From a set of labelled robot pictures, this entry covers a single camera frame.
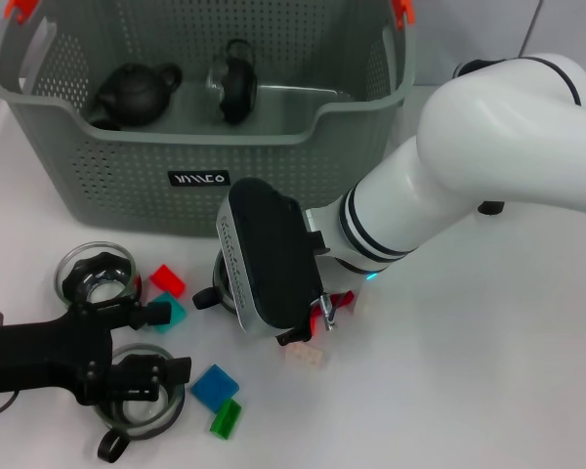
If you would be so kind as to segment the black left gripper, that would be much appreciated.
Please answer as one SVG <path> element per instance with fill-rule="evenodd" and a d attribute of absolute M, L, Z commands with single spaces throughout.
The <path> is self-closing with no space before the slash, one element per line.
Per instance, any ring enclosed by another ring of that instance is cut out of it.
<path fill-rule="evenodd" d="M 0 393 L 62 388 L 81 405 L 156 401 L 160 387 L 185 385 L 191 358 L 129 355 L 112 363 L 111 331 L 170 323 L 172 305 L 136 300 L 75 303 L 58 319 L 0 326 Z"/>

